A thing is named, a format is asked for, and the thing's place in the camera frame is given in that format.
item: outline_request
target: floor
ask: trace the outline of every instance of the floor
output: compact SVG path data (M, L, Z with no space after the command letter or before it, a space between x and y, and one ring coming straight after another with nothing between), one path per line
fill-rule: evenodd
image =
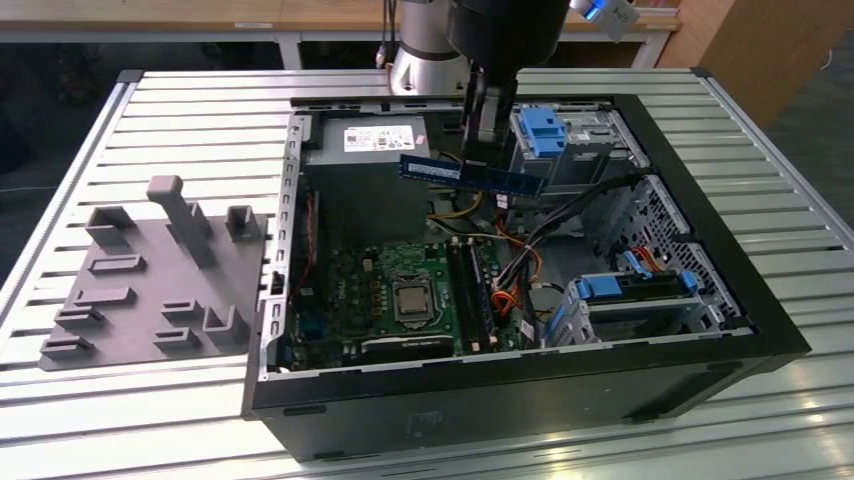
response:
M93 60L91 81L98 93L75 106L59 100L55 51L49 46L0 45L0 113L6 111L34 150L22 167L0 174L0 283L15 265L119 72L126 68L277 68L276 49L272 55L269 48L248 52L245 46L102 45L87 46L83 55ZM835 49L833 62L817 72L768 130L772 140L849 223L854 222L854 167L848 163L854 158L852 92L854 32L849 32Z

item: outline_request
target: slotted metal surface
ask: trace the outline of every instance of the slotted metal surface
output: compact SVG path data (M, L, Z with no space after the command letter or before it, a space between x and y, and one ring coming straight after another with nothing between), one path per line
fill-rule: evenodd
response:
M715 82L685 70L537 70L521 83L522 93L641 96L815 352L668 422L314 465L297 464L264 425L238 416L245 356L42 372L39 348L85 258L94 206L122 203L135 218L162 217L145 185L153 172L178 173L207 214L250 204L273 215L289 100L389 93L373 71L150 73L114 91L0 292L0 477L852 474L851 231Z

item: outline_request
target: white table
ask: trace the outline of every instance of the white table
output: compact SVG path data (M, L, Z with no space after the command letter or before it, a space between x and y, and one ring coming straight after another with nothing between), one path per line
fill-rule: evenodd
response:
M290 459L260 422L240 418L246 356L41 371L39 348L82 266L90 244L82 224L94 205L122 204L135 218L159 217L143 202L146 184L155 173L177 174L209 215L233 204L273 215L289 99L389 94L376 71L153 72L117 85L0 291L0 477L852 473L851 229L715 80L685 70L533 70L521 84L522 93L641 96L813 353L672 421L308 465Z

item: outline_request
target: black cable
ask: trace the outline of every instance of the black cable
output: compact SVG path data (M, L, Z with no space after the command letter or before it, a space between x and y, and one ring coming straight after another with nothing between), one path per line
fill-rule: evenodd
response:
M534 330L533 348L540 346L540 317L537 316L537 310L534 309L534 302L532 301L532 283L529 281L530 265L526 262L522 267L520 275L520 296L522 297L522 318L524 322L532 325Z
M389 59L394 62L398 54L398 42L396 40L397 33L397 25L396 20L398 19L398 0L390 0L390 11L392 11L392 54Z
M389 31L389 1L384 0L384 38L381 41L381 50L384 51L384 67L386 59L389 59L389 44L386 43L386 32Z
M557 290L561 295L566 293L566 289L557 283L541 283L541 286L542 288L552 288L553 290Z
M437 155L437 158L442 158L442 157L450 158L457 163L461 163L460 157L457 155L450 154L449 152L440 152L440 155Z
M557 207L540 223L525 240L517 257L508 263L502 273L497 278L497 285L501 290L506 290L513 283L513 279L520 274L520 269L528 264L532 249L537 246L546 236L554 232L570 218L580 215L588 206L594 202L597 197L610 190L630 187L638 184L646 175L652 173L652 169L641 169L629 175L609 178L582 192L569 203Z

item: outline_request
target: green circuit board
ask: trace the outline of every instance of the green circuit board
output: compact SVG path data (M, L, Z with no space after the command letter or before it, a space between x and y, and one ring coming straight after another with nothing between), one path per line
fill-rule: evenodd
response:
M477 251L489 280L500 270L496 247L482 242ZM464 355L445 243L336 250L326 280L326 298L300 320L305 341L298 345L297 355L308 368L341 366L341 353L352 345L394 336L450 335L456 355ZM396 292L405 284L417 284L429 292L424 301L432 304L432 315L424 322L401 321L402 306L396 303L401 297L396 299ZM498 350L514 349L516 327L501 329L497 337Z

